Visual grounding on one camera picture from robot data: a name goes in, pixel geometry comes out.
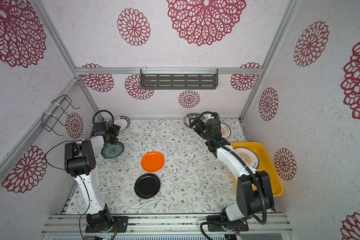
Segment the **orange sunburst plate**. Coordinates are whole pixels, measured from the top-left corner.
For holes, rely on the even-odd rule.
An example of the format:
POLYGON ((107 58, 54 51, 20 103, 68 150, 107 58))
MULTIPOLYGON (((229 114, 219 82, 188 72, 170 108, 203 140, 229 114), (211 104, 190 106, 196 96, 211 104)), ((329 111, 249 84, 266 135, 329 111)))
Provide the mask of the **orange sunburst plate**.
POLYGON ((235 148, 235 152, 247 165, 256 170, 259 168, 260 160, 253 151, 247 148, 235 148))
POLYGON ((232 134, 231 128, 223 122, 221 122, 221 134, 222 137, 225 139, 228 139, 232 134))

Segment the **yellow plastic bin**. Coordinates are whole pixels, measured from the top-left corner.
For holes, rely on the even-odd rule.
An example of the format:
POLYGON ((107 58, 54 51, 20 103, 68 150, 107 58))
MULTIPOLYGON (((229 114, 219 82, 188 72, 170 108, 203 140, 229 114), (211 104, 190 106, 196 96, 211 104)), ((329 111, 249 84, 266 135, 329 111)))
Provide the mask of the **yellow plastic bin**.
POLYGON ((281 197, 284 194, 284 187, 280 180, 279 175, 271 161, 271 158, 265 149, 265 147, 257 142, 236 142, 231 143, 232 147, 236 150, 237 148, 246 148, 254 152, 259 158, 260 166, 258 171, 266 171, 271 179, 271 186, 274 197, 281 197))

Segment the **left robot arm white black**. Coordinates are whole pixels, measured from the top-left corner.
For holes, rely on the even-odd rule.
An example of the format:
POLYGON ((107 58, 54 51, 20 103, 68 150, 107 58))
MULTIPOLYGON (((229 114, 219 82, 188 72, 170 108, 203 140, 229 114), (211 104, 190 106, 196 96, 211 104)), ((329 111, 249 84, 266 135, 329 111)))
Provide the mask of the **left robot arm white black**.
POLYGON ((86 221, 89 227, 106 231, 113 224, 107 204, 101 197, 95 174, 96 167, 94 149, 107 147, 118 141, 120 126, 114 124, 114 116, 110 111, 97 111, 92 119, 90 138, 64 141, 63 170, 75 179, 86 201, 86 221))

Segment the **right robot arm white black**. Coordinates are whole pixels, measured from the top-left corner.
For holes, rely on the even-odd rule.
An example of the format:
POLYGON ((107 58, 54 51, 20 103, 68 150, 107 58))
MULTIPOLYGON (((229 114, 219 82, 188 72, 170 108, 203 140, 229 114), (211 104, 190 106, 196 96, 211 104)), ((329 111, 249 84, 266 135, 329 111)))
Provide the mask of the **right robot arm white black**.
POLYGON ((223 162, 237 180, 236 201, 222 210, 223 222, 253 218, 261 225, 267 223, 267 210, 274 207, 271 179, 267 172, 249 166, 223 138, 218 113, 203 112, 188 120, 205 140, 210 153, 223 162))

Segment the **blue floral dark plate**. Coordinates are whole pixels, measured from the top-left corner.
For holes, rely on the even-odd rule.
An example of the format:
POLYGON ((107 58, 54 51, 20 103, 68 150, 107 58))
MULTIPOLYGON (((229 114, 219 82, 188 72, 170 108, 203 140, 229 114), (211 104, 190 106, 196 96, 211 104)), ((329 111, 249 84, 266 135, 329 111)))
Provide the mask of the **blue floral dark plate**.
POLYGON ((120 142, 117 142, 116 144, 106 144, 101 150, 101 155, 105 159, 114 159, 120 156, 124 149, 124 144, 120 142))

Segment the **green rim plate back left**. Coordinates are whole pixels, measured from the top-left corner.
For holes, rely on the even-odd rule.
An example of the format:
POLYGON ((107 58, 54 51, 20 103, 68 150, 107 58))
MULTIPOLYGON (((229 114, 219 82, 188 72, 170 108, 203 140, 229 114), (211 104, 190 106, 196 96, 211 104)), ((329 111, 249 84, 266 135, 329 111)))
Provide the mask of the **green rim plate back left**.
POLYGON ((114 126, 117 125, 120 127, 120 132, 125 131, 130 126, 130 120, 125 116, 117 116, 114 117, 113 120, 108 121, 109 126, 111 126, 112 123, 114 126))

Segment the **green rim plate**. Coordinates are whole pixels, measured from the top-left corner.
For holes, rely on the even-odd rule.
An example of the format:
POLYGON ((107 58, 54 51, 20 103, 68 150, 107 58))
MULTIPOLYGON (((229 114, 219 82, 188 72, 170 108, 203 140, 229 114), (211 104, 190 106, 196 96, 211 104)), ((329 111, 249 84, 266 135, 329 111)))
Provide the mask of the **green rim plate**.
POLYGON ((109 126, 111 126, 112 123, 114 126, 117 125, 120 127, 120 132, 125 131, 130 126, 130 120, 125 116, 117 116, 114 117, 113 120, 108 121, 109 126))
POLYGON ((184 117, 184 124, 188 127, 188 128, 192 128, 191 124, 194 120, 196 120, 199 117, 199 114, 197 113, 191 113, 188 114, 184 117))

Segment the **green rim plate back right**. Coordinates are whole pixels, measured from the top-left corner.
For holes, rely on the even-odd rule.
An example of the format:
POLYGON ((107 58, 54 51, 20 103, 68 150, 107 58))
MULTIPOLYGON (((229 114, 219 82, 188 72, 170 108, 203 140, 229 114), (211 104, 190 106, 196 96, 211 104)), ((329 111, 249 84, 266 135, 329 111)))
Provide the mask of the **green rim plate back right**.
POLYGON ((184 117, 184 124, 188 127, 188 128, 192 128, 191 124, 194 120, 196 120, 199 117, 199 114, 197 113, 191 113, 188 114, 184 117))

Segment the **orange plastic plate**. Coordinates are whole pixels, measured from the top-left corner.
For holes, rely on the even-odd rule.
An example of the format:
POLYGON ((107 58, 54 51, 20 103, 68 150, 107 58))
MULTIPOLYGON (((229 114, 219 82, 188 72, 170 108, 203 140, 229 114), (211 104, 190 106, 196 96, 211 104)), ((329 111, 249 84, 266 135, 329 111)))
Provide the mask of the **orange plastic plate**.
POLYGON ((164 156, 159 152, 149 152, 141 160, 141 166, 148 173, 160 171, 165 164, 164 156))

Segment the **black plate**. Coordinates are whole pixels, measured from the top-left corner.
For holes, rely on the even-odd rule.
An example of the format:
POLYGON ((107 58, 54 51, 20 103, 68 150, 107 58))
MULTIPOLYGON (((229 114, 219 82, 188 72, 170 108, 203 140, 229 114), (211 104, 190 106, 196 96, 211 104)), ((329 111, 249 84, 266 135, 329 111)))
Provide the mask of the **black plate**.
POLYGON ((160 190, 161 182, 157 175, 147 173, 141 175, 135 182, 134 190, 141 199, 150 199, 160 190))

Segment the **grey wall shelf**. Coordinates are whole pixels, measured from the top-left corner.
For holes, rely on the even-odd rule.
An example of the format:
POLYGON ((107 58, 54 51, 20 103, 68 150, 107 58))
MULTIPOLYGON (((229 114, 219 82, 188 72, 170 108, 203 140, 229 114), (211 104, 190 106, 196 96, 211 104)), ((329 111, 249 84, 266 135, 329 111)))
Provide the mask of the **grey wall shelf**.
POLYGON ((144 90, 215 90, 219 83, 218 70, 207 71, 149 71, 140 70, 144 90))

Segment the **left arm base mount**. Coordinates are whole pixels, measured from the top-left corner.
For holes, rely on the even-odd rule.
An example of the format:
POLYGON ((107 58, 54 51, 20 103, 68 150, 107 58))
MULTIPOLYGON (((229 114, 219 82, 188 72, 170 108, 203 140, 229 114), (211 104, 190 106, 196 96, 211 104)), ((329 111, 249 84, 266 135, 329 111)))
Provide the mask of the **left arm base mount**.
POLYGON ((128 216, 111 215, 107 211, 87 214, 86 233, 125 233, 127 231, 128 216))

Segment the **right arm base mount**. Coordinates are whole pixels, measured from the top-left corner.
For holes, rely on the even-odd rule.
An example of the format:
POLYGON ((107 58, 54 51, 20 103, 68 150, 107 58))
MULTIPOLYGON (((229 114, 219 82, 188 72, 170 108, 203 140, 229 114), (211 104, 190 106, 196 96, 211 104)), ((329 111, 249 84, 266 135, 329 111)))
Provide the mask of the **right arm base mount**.
POLYGON ((246 220, 239 219, 236 221, 224 220, 222 216, 207 216, 209 232, 246 232, 249 226, 246 220))

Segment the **aluminium front rail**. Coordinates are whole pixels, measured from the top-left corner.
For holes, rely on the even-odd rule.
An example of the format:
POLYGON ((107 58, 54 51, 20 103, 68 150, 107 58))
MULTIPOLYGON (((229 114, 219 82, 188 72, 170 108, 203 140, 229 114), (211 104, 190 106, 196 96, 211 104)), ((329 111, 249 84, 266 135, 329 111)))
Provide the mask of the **aluminium front rail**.
MULTIPOLYGON (((200 224, 212 214, 131 214, 125 233, 118 235, 197 235, 200 224)), ((79 215, 51 215, 43 227, 41 236, 89 236, 87 222, 79 220, 79 215)), ((270 213, 267 223, 261 225, 254 219, 247 220, 249 230, 241 234, 292 234, 293 229, 286 214, 270 213)), ((235 232, 217 232, 233 234, 235 232)))

